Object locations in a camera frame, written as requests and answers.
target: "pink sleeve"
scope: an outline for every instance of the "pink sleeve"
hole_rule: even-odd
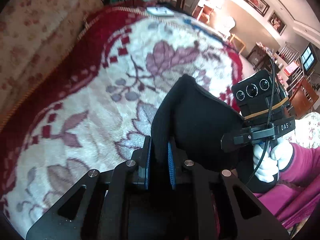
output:
[[[320,147],[306,149],[292,143],[294,157],[290,167],[280,178],[299,186],[309,185],[320,174]]]

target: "metal screw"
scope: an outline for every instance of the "metal screw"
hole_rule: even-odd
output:
[[[89,170],[88,171],[88,175],[89,175],[89,177],[95,177],[95,176],[97,176],[98,175],[98,171],[97,170],[95,170],[95,169],[93,169],[93,170]]]
[[[231,171],[229,171],[229,170],[223,170],[223,171],[222,171],[222,175],[225,176],[225,177],[230,177],[230,176],[231,176]]]
[[[184,165],[186,165],[186,166],[193,166],[193,164],[195,164],[192,160],[185,160],[184,161]]]
[[[128,167],[132,167],[136,165],[136,162],[134,160],[128,160],[125,164],[127,164]]]

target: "blanket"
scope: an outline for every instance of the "blanket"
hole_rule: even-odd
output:
[[[142,9],[106,7],[1,127],[0,208],[23,236],[89,169],[113,169],[150,135],[184,73],[235,106],[239,56],[201,30]]]

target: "gloved hand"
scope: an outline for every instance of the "gloved hand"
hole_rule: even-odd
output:
[[[263,152],[264,143],[261,145],[253,146],[253,168],[255,169]],[[273,175],[278,173],[277,161],[279,161],[279,169],[283,170],[291,160],[293,154],[292,145],[285,139],[279,138],[278,145],[271,151],[269,157],[270,147],[267,148],[263,161],[256,172],[259,180],[264,182],[273,182]]]

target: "black cloth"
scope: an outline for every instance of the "black cloth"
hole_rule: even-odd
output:
[[[246,183],[253,172],[252,145],[231,153],[221,149],[224,133],[241,129],[244,120],[229,105],[196,84],[194,78],[183,75],[161,103],[151,126],[157,174],[166,184],[168,177],[168,141],[174,137],[178,148],[185,150],[190,160],[205,169],[222,171],[237,169],[238,177]],[[248,188],[264,193],[274,187],[254,176]]]

